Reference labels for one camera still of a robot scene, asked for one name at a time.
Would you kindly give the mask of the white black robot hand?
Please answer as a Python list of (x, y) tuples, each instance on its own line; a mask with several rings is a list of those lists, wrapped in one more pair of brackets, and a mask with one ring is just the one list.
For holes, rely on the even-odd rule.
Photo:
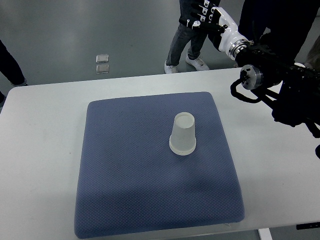
[(218, 51), (235, 60), (249, 46), (249, 40), (239, 33), (238, 25), (219, 4), (219, 0), (195, 0), (189, 17), (181, 17), (179, 22), (194, 31), (207, 33)]

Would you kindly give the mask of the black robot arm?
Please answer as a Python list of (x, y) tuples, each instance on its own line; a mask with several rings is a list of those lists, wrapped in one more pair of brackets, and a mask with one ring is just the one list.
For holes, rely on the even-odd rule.
[(275, 122), (291, 127), (305, 124), (320, 136), (320, 73), (296, 65), (262, 44), (241, 44), (231, 56), (241, 67), (230, 86), (233, 97), (247, 103), (264, 102)]

